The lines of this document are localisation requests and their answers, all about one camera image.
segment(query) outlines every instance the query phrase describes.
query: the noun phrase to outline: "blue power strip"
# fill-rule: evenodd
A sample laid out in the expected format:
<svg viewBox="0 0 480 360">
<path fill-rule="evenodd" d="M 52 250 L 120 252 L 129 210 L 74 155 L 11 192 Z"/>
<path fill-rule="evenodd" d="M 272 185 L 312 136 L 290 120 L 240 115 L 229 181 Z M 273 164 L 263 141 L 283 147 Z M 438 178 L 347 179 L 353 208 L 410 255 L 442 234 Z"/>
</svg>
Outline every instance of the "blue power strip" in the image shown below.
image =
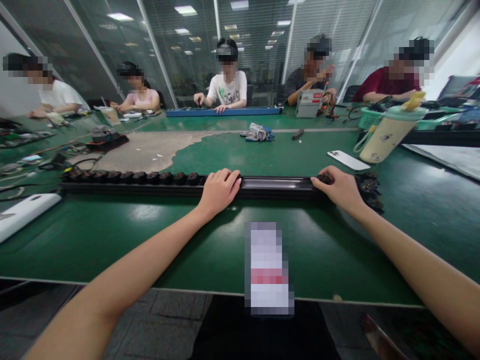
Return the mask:
<svg viewBox="0 0 480 360">
<path fill-rule="evenodd" d="M 199 116 L 238 116 L 238 115 L 278 115 L 282 113 L 282 107 L 251 107 L 241 109 L 226 109 L 222 113 L 217 113 L 213 109 L 195 109 L 188 108 L 167 110 L 166 116 L 169 118 L 199 117 Z"/>
</svg>

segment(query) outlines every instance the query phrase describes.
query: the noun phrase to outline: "pink shirt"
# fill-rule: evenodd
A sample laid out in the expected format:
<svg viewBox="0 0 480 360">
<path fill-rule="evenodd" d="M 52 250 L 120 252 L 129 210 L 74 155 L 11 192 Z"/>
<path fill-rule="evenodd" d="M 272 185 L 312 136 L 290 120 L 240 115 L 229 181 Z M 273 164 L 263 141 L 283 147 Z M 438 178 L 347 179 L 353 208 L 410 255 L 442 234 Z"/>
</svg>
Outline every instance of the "pink shirt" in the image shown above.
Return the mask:
<svg viewBox="0 0 480 360">
<path fill-rule="evenodd" d="M 139 99 L 139 94 L 136 92 L 132 92 L 128 94 L 125 101 L 133 105 L 149 105 L 152 103 L 152 100 L 154 99 L 154 97 L 160 98 L 159 93 L 156 90 L 147 89 L 145 100 L 141 101 Z"/>
</svg>

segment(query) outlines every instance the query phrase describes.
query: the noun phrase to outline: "green plastic basket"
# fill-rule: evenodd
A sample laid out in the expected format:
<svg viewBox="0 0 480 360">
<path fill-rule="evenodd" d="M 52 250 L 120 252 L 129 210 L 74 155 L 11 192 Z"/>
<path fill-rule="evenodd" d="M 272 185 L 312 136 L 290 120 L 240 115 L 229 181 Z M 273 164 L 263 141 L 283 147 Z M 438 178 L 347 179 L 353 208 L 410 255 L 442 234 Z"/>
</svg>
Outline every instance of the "green plastic basket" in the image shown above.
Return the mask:
<svg viewBox="0 0 480 360">
<path fill-rule="evenodd" d="M 360 109 L 363 114 L 361 116 L 360 122 L 358 123 L 358 127 L 363 130 L 368 130 L 372 125 L 378 126 L 380 121 L 382 120 L 383 113 L 376 112 L 372 110 L 368 110 L 366 107 Z M 415 130 L 435 130 L 437 125 L 442 124 L 445 121 L 450 120 L 456 114 L 449 114 L 449 113 L 456 113 L 458 109 L 451 108 L 451 107 L 441 107 L 440 110 L 445 110 L 447 114 L 444 117 L 434 120 L 420 120 L 415 127 Z"/>
</svg>

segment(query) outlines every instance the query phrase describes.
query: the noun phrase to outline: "white smartphone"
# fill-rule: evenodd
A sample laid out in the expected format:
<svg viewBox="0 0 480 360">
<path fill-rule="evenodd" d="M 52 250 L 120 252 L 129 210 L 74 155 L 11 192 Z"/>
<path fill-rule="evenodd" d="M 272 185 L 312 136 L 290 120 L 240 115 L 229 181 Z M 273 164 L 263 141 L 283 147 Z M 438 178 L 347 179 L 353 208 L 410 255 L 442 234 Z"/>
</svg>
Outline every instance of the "white smartphone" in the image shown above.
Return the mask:
<svg viewBox="0 0 480 360">
<path fill-rule="evenodd" d="M 340 150 L 329 151 L 327 152 L 327 155 L 331 156 L 338 162 L 345 165 L 347 168 L 350 168 L 354 171 L 362 171 L 362 170 L 370 169 L 370 166 L 367 165 L 366 163 L 361 162 L 360 160 L 357 160 L 356 158 Z"/>
</svg>

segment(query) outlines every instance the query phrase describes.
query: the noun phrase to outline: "white wall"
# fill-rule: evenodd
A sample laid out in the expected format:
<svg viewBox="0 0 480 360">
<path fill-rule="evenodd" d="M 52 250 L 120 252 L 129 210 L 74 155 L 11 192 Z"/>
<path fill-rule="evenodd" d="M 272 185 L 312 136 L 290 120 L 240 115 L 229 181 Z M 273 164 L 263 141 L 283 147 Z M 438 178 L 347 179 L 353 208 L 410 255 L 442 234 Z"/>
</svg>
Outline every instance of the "white wall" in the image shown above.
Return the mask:
<svg viewBox="0 0 480 360">
<path fill-rule="evenodd" d="M 466 24 L 459 35 L 437 59 L 434 75 L 422 90 L 427 100 L 436 100 L 450 75 L 476 76 L 480 74 L 480 10 Z"/>
<path fill-rule="evenodd" d="M 0 64 L 8 53 L 28 55 L 23 46 L 0 21 Z M 0 117 L 11 118 L 27 114 L 40 106 L 37 87 L 27 83 L 23 77 L 10 77 L 8 71 L 0 69 Z"/>
</svg>

